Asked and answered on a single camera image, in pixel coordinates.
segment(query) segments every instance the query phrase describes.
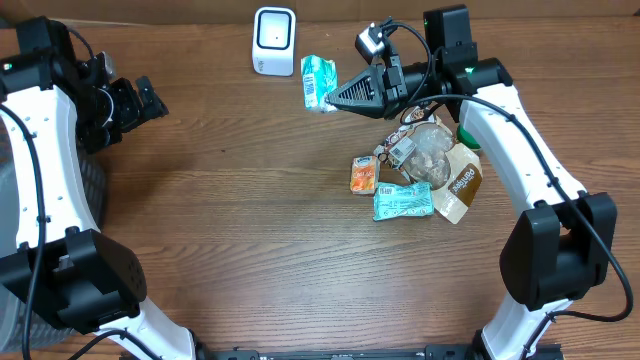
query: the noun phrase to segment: wood grain surface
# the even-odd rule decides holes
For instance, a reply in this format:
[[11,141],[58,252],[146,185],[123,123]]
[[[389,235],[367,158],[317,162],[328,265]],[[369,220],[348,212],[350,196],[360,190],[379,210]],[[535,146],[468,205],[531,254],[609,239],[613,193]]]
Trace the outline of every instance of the wood grain surface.
[[[458,225],[440,216],[374,223],[372,199],[349,192],[350,163],[397,122],[304,109],[299,59],[335,60],[342,83],[366,65],[353,47],[365,26],[299,24],[290,78],[254,73],[251,25],[82,31],[121,76],[148,75],[171,111],[100,154],[110,187],[104,233],[138,255],[153,301],[213,349],[463,343],[502,301],[498,256],[516,217],[486,157]],[[640,19],[472,27],[481,58],[505,64],[558,159],[616,201],[614,253],[640,291]],[[407,33],[394,41],[405,64],[425,59]],[[12,31],[0,43],[0,56],[17,52]],[[86,57],[79,43],[76,52]],[[381,177],[400,181],[388,169]],[[574,308],[613,314],[623,300],[610,271]],[[638,314],[619,324],[561,319],[543,340],[562,343],[567,359],[637,359]],[[34,356],[66,358],[88,340]],[[121,351],[107,341],[87,358]]]

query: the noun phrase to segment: white smart speaker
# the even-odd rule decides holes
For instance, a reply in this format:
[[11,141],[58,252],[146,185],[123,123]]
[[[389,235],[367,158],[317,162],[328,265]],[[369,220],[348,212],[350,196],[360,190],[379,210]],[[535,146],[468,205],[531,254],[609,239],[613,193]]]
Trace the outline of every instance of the white smart speaker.
[[291,76],[296,15],[287,8],[262,7],[253,23],[253,68],[263,75]]

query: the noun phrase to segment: small orange carton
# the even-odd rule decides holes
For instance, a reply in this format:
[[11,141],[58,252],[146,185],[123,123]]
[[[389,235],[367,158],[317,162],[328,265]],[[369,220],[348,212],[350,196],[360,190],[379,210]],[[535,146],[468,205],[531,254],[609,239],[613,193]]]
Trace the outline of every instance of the small orange carton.
[[378,187],[380,161],[375,156],[353,159],[351,165],[351,192],[356,195],[373,195]]

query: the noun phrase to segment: candy wrapper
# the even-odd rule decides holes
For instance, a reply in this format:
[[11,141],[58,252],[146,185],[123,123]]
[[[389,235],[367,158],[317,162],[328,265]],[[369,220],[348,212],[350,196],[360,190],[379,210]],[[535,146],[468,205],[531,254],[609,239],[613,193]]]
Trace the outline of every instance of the candy wrapper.
[[[414,110],[407,121],[422,116]],[[374,155],[409,182],[431,184],[433,204],[457,224],[467,212],[482,182],[480,159],[432,115],[412,125],[402,125],[374,150]]]
[[373,197],[374,221],[399,216],[433,215],[431,185],[415,183],[409,186],[378,184],[378,192]]
[[372,195],[378,187],[380,161],[375,156],[353,159],[351,165],[351,192],[356,195]]
[[315,55],[306,56],[300,62],[304,106],[307,110],[323,113],[337,111],[335,106],[325,102],[327,94],[338,87],[336,63]]

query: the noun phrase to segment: teal snack bar wrapper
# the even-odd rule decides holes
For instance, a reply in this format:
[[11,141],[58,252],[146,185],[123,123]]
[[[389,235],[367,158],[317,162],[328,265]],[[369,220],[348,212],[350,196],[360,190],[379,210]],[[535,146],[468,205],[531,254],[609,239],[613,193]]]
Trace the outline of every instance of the teal snack bar wrapper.
[[378,183],[378,191],[373,197],[374,221],[392,219],[399,216],[433,215],[431,184],[419,182],[409,186]]
[[333,60],[309,55],[301,60],[304,106],[309,111],[333,112],[335,106],[325,102],[328,93],[338,87],[338,72]]

